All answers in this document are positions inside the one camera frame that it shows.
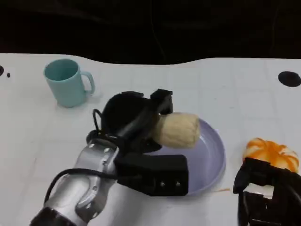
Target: black hole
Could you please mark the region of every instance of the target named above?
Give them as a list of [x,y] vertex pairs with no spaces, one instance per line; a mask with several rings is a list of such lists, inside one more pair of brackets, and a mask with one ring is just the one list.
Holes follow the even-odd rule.
[[3,74],[4,68],[0,65],[0,76]]
[[278,79],[285,86],[297,87],[301,85],[301,78],[295,72],[281,72],[278,75]]

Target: orange and white bread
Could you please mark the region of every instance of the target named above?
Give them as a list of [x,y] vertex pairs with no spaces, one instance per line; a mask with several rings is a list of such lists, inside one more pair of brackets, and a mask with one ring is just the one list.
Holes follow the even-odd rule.
[[245,158],[267,161],[272,166],[298,173],[297,153],[285,145],[279,145],[272,141],[254,138],[246,147],[243,159]]

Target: purple plate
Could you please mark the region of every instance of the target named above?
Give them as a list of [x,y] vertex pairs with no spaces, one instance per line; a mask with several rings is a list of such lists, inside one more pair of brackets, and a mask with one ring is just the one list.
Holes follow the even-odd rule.
[[221,177],[226,167],[225,148],[218,133],[204,120],[200,119],[201,136],[191,149],[162,147],[151,155],[183,154],[189,169],[189,191],[187,195],[198,194]]

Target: white tabletop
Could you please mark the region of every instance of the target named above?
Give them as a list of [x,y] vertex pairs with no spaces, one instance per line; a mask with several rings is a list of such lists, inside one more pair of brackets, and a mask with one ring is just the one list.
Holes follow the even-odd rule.
[[[92,73],[96,93],[76,108],[59,107],[43,78],[52,60],[71,58]],[[301,156],[301,86],[277,76],[301,74],[300,60],[204,59],[180,65],[112,65],[77,56],[0,54],[0,225],[25,226],[43,206],[53,177],[74,165],[93,127],[92,110],[127,90],[174,92],[174,110],[195,113],[221,135],[227,168],[210,191],[191,197],[148,197],[115,184],[90,226],[237,225],[233,187],[247,142],[288,145]]]

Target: light blue cup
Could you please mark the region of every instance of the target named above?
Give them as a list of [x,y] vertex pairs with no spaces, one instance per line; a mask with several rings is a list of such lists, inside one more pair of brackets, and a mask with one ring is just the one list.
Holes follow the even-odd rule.
[[[74,107],[84,103],[95,91],[92,75],[81,71],[79,65],[73,60],[62,59],[51,62],[45,67],[44,75],[58,104],[64,107]],[[82,75],[88,77],[91,90],[85,90]]]

